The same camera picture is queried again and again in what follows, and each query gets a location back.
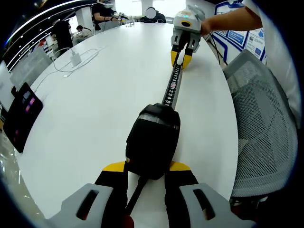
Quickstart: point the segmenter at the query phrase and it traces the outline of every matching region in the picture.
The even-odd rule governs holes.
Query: black strap
[[[125,208],[125,213],[127,215],[131,215],[132,210],[133,210],[133,208],[134,208],[134,206],[135,206],[135,204],[136,204],[136,202],[137,202],[137,200],[138,200],[138,198],[139,198],[139,196],[140,196],[140,194],[141,194],[144,186],[146,185],[147,181],[148,181],[148,179],[145,178],[145,177],[140,177],[138,179],[137,187],[136,187],[136,189],[135,189],[135,191],[134,191],[134,193],[133,193],[133,195],[132,195],[132,197],[131,197],[128,205]]]

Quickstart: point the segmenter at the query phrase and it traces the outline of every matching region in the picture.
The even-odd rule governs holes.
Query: gray mesh chair backrest
[[[244,50],[225,69],[237,117],[238,163],[232,197],[282,189],[297,154],[287,98],[270,70]]]

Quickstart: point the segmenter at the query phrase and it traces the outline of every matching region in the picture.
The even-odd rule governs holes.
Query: white table
[[[17,159],[46,218],[70,194],[94,183],[105,166],[125,160],[125,141],[139,112],[162,101],[171,76],[172,27],[136,23],[95,35],[74,50],[105,47],[96,58],[69,77],[51,74],[37,89],[44,107]],[[70,55],[58,58],[57,66]],[[32,88],[53,71],[50,65]],[[237,122],[224,74],[203,39],[183,71],[176,111],[181,129],[173,160],[190,166],[198,182],[229,199],[237,168]],[[129,199],[136,185],[130,174]],[[147,183],[132,213],[137,227],[168,227],[164,195],[163,178]]]

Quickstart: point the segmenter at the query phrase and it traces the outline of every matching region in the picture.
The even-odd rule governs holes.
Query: white cable
[[[70,50],[72,51],[72,53],[75,54],[75,52],[74,52],[74,51],[72,50],[72,48],[70,48],[70,47],[68,47],[68,48],[65,47],[65,48],[63,48],[63,49],[60,49],[60,50],[56,51],[55,54],[56,54],[57,52],[61,51],[61,50],[64,50],[64,49],[70,49]],[[46,75],[46,76],[44,77],[44,79],[42,79],[41,82],[38,84],[38,86],[37,86],[35,92],[38,90],[39,86],[42,84],[42,82],[43,82],[49,75],[51,75],[51,74],[56,73],[56,72],[59,71],[59,72],[64,72],[64,73],[70,73],[69,75],[64,76],[64,77],[69,77],[74,71],[76,71],[76,70],[78,70],[79,68],[83,67],[84,65],[88,64],[93,58],[95,58],[95,57],[99,54],[99,51],[100,51],[100,50],[97,50],[96,48],[93,48],[93,49],[90,49],[90,50],[96,50],[96,53],[95,53],[94,55],[91,55],[91,56],[90,56],[89,58],[87,58],[86,60],[84,60],[84,61],[83,61],[84,64],[79,65],[76,69],[74,69],[74,70],[72,70],[72,71],[63,71],[63,70],[61,70],[61,69],[65,68],[68,64],[70,64],[71,61],[69,61],[67,64],[65,64],[65,65],[64,65],[63,67],[61,67],[60,69],[57,69],[56,66],[55,66],[55,61],[53,60],[54,68],[56,69],[56,71],[51,72],[51,73],[49,73],[48,75]]]
[[[99,50],[97,50],[96,48],[93,48],[93,49],[89,49],[89,50],[85,51],[85,52],[82,53],[80,56],[82,56],[83,54],[85,54],[86,52],[91,51],[91,50],[96,50],[96,53],[95,53],[94,55],[91,55],[91,56],[89,57],[89,58],[91,58],[91,57],[92,57],[92,58],[91,58],[88,62],[86,62],[86,61],[89,59],[89,58],[87,58],[85,61],[83,61],[83,63],[84,63],[84,62],[86,62],[86,63],[79,65],[79,66],[78,66],[76,69],[74,69],[74,70],[69,70],[69,71],[59,70],[59,69],[56,68],[55,61],[53,60],[54,68],[55,68],[57,71],[60,71],[60,72],[72,73],[72,72],[78,70],[79,68],[83,67],[84,65],[88,64],[93,58],[95,58],[95,57],[99,54]]]

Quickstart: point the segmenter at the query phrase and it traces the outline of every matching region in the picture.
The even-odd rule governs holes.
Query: person
[[[97,0],[97,4],[92,7],[93,22],[95,24],[95,31],[100,32],[102,29],[99,23],[108,21],[118,21],[116,17],[113,17],[115,13],[111,8],[106,8],[105,4],[110,3],[110,0]]]
[[[76,29],[78,32],[80,32],[76,36],[76,43],[78,43],[78,44],[92,35],[92,31],[89,28],[78,25]]]
[[[248,31],[263,27],[266,65],[285,92],[296,126],[300,129],[301,93],[295,66],[287,46],[273,22],[252,0],[244,0],[242,3],[245,7],[207,18],[201,24],[201,35],[218,30]]]
[[[142,17],[141,22],[143,23],[166,23],[165,15],[161,14],[154,7],[149,7],[146,10],[146,16]]]
[[[55,20],[52,28],[52,38],[57,39],[58,49],[72,48],[73,43],[70,34],[70,24],[67,21]],[[61,50],[60,54],[65,53],[67,49]]]

